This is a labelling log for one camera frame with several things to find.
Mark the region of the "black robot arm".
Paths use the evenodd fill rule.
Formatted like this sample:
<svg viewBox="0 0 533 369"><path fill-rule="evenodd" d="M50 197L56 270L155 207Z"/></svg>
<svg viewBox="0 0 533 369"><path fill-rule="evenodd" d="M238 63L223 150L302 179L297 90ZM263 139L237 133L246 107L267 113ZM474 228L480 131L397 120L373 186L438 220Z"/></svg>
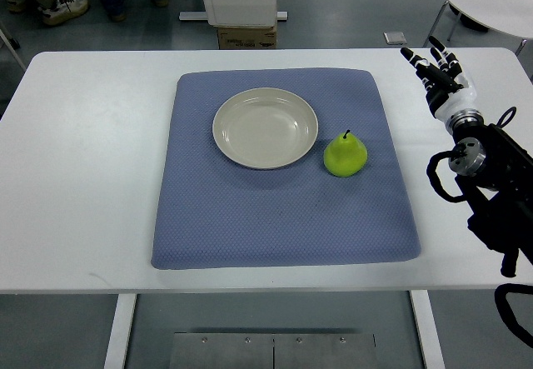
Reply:
<svg viewBox="0 0 533 369"><path fill-rule="evenodd" d="M520 255L532 258L532 158L503 129L515 114L509 108L496 124L474 110L455 115L455 146L434 155L426 169L441 198L468 203L468 229L502 254L501 275L509 279Z"/></svg>

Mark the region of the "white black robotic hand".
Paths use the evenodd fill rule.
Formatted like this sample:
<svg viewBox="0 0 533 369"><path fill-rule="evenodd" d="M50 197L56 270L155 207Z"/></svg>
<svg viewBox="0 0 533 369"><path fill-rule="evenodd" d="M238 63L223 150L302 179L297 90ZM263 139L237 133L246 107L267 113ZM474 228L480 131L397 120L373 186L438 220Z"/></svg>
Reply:
<svg viewBox="0 0 533 369"><path fill-rule="evenodd" d="M446 122L452 114L474 108L477 91L456 55L437 38L430 36L431 55L436 65L402 47L401 55L414 67L426 91L426 102L434 118Z"/></svg>

